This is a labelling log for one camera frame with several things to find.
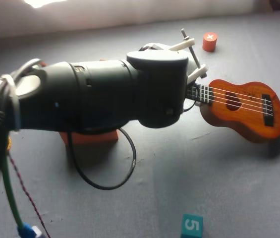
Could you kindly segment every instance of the gray table surface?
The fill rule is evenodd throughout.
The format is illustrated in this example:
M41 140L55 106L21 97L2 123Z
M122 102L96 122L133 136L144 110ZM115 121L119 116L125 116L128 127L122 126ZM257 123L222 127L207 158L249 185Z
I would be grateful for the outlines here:
M262 81L280 98L280 12L0 40L0 74L31 58L124 59L146 43L178 43L182 27L210 68L203 83ZM218 34L215 53L201 48L207 31ZM53 238L178 238L184 213L204 217L205 238L280 237L280 139L252 144L208 125L197 107L167 128L136 121L124 128L138 163L129 182L114 191L96 190L79 177L58 133L12 134L11 153ZM117 144L87 146L80 156L86 173L105 185L121 180L131 163L122 135ZM11 176L21 217L41 227L13 170ZM0 238L16 236L0 180Z

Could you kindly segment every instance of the green wire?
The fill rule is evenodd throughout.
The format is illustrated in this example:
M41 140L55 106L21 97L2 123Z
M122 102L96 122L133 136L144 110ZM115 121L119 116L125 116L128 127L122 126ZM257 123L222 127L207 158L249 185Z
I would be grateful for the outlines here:
M3 159L3 164L2 164L2 177L3 177L3 183L4 183L4 188L6 192L7 199L10 204L11 212L13 214L13 217L16 221L17 227L22 230L23 229L23 222L21 220L20 214L17 210L17 206L15 203L13 191L12 191L12 186L11 186L11 181L10 181L10 175L9 175L9 170L8 170L8 164L7 164L7 157Z

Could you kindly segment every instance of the ukulele neck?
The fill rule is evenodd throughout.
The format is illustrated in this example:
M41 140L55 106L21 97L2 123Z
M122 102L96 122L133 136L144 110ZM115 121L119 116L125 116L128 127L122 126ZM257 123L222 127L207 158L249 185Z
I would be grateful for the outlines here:
M211 105L215 99L211 87L197 83L195 83L194 86L190 87L187 90L187 98L209 105Z

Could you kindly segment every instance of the teal cube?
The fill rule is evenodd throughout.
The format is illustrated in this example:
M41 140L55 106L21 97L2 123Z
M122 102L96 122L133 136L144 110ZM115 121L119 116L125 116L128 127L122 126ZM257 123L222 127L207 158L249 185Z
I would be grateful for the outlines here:
M184 214L180 238L202 238L203 220L204 218L201 216Z

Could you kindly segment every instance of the small guitar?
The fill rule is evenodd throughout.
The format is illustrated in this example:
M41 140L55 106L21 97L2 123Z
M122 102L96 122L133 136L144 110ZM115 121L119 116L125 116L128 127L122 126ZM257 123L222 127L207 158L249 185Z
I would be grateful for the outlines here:
M234 85L214 80L209 86L194 84L187 98L200 102L200 112L213 126L230 127L252 142L280 136L280 100L260 82Z

